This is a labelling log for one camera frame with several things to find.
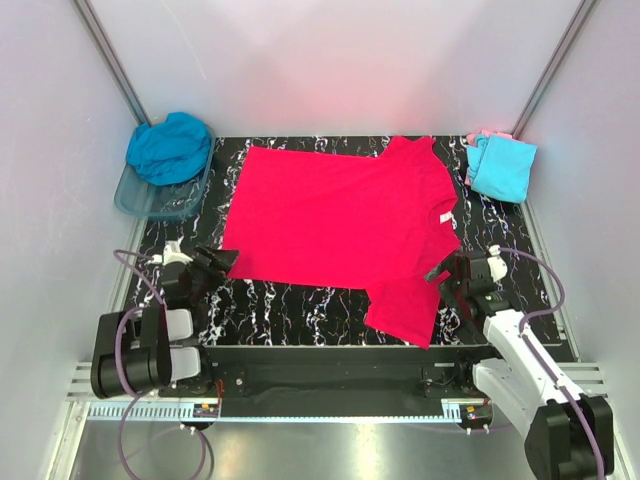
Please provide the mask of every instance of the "plastic basket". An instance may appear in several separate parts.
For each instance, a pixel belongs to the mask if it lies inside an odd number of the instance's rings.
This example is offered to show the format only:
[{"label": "plastic basket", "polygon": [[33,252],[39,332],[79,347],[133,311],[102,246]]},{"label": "plastic basket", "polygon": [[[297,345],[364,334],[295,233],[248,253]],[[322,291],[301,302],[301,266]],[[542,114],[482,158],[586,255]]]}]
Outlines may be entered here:
[{"label": "plastic basket", "polygon": [[135,169],[125,163],[113,199],[118,210],[160,222],[179,222],[195,215],[200,209],[209,172],[213,167],[216,137],[211,129],[209,133],[211,148],[207,164],[198,175],[184,183],[156,187],[140,178]]}]

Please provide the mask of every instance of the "white wall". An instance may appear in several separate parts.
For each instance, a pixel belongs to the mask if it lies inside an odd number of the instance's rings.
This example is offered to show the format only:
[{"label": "white wall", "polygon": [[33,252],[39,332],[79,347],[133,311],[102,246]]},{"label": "white wall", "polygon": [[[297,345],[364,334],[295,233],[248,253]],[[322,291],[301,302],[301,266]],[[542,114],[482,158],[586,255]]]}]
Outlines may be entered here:
[{"label": "white wall", "polygon": [[218,134],[511,129],[578,0],[91,0],[150,117]]},{"label": "white wall", "polygon": [[36,479],[131,231],[135,125],[69,1],[0,1],[0,65],[0,465]]},{"label": "white wall", "polygon": [[640,3],[600,2],[524,138],[530,202],[640,471]]}]

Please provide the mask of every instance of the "black marble surface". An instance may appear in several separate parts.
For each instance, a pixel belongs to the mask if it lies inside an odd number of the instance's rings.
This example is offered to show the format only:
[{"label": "black marble surface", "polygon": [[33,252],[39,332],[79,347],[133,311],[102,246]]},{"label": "black marble surface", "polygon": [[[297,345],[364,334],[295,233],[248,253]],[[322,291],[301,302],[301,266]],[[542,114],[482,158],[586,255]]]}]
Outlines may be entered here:
[{"label": "black marble surface", "polygon": [[[160,253],[166,240],[179,240],[188,251],[198,243],[219,247],[227,212],[247,151],[251,145],[274,149],[376,157],[391,137],[220,138],[198,215],[179,223],[147,222],[140,251]],[[459,194],[454,227],[465,249],[493,244],[532,252],[520,207],[493,201],[463,184],[466,167],[462,137],[436,137],[434,152],[451,172]],[[509,275],[503,287],[515,293],[518,307],[533,311],[547,307],[547,294],[536,265],[506,258]],[[139,264],[155,282],[159,267]],[[134,278],[130,304],[146,303],[151,295]],[[364,325],[369,304],[364,291],[312,288],[261,281],[229,280],[207,297],[209,328],[205,345],[403,345],[405,342]],[[441,305],[432,344],[457,344],[455,312]],[[543,343],[558,343],[553,317],[535,320],[534,332]],[[468,343],[475,338],[466,339]]]}]

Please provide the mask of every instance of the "red t-shirt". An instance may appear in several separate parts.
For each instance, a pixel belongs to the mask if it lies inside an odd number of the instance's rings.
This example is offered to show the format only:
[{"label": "red t-shirt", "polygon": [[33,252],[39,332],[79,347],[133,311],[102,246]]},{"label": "red t-shirt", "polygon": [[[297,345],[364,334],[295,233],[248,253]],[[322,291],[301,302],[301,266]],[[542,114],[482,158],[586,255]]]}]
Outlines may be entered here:
[{"label": "red t-shirt", "polygon": [[230,276],[366,289],[367,325],[426,348],[439,294],[424,275],[459,246],[432,145],[395,137],[378,158],[251,147],[224,233],[240,251]]}]

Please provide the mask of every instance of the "blue cloth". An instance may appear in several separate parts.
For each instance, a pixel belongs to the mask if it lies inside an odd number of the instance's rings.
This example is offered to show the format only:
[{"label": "blue cloth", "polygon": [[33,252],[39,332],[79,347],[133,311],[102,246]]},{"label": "blue cloth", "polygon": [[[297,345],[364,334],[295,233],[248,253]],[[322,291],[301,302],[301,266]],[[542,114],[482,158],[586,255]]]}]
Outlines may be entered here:
[{"label": "blue cloth", "polygon": [[471,190],[503,202],[524,202],[538,147],[496,135],[478,135],[476,143],[467,146]]},{"label": "blue cloth", "polygon": [[204,123],[186,113],[170,113],[164,123],[136,128],[127,163],[152,185],[171,185],[200,173],[210,148],[211,135]]}]

